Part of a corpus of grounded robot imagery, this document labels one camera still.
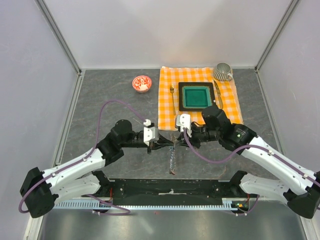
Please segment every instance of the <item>mug handle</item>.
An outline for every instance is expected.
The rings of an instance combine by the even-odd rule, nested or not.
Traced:
[[[228,81],[231,81],[234,79],[234,76],[231,73],[228,73]]]

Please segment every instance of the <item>yellow gingham napkin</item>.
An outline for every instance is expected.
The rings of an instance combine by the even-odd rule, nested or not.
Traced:
[[[173,68],[163,66],[160,71],[159,97],[158,97],[158,128],[160,130],[177,130],[175,128],[176,116],[181,114],[190,114],[191,121],[198,124],[204,124],[201,111],[179,111],[179,82],[210,82],[213,83],[214,97],[218,103],[218,95],[214,84],[213,68]],[[223,110],[232,123],[243,124],[240,105],[237,96],[235,81],[215,80],[221,92]],[[174,107],[176,115],[173,112],[172,94],[170,93],[170,84],[174,86]]]

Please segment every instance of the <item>placemat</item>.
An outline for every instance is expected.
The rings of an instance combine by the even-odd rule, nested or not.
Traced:
[[[160,130],[177,130],[175,128],[175,121],[177,115],[190,114],[191,121],[198,124],[204,124],[201,112],[193,111],[179,111],[179,82],[210,82],[213,83],[214,97],[218,103],[217,90],[214,84],[213,67],[204,68],[175,68],[163,66],[160,70],[159,80],[159,97],[158,97],[158,128]],[[239,105],[237,89],[235,81],[218,81],[215,80],[220,92],[223,102],[223,110],[232,123],[243,124],[241,109]],[[170,84],[174,86],[174,93],[170,93]]]

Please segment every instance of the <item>bowl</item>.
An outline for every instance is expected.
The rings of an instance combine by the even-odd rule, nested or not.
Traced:
[[[138,93],[145,93],[149,91],[149,89],[152,86],[152,80],[148,76],[137,76],[132,81],[132,87],[138,92]]]

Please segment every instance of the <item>gold knife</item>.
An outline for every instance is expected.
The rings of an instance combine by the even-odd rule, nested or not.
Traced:
[[[218,95],[219,107],[220,107],[220,109],[223,109],[224,103],[222,102],[222,99],[221,99],[221,92],[220,92],[219,86],[215,80],[213,80],[213,81],[214,81],[214,87],[216,90],[216,94]]]

